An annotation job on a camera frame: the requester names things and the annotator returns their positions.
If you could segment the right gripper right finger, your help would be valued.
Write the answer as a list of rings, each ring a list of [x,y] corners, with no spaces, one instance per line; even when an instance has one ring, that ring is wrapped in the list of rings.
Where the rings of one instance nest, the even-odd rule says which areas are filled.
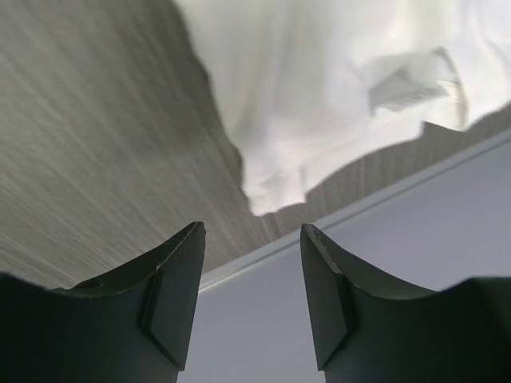
[[[434,293],[393,276],[339,246],[315,225],[300,229],[300,251],[316,364],[324,371],[358,326],[355,291],[384,300]]]

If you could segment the white robot-print t-shirt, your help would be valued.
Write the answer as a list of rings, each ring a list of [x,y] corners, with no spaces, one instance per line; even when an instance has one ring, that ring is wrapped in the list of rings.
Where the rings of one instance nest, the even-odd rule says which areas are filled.
[[[254,215],[510,102],[507,1],[181,1]]]

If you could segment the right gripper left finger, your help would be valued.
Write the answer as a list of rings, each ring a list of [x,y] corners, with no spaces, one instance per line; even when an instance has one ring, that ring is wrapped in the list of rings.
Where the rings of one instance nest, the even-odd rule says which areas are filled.
[[[96,298],[142,288],[138,318],[142,334],[175,368],[183,369],[204,263],[205,236],[204,223],[192,222],[154,249],[62,292]]]

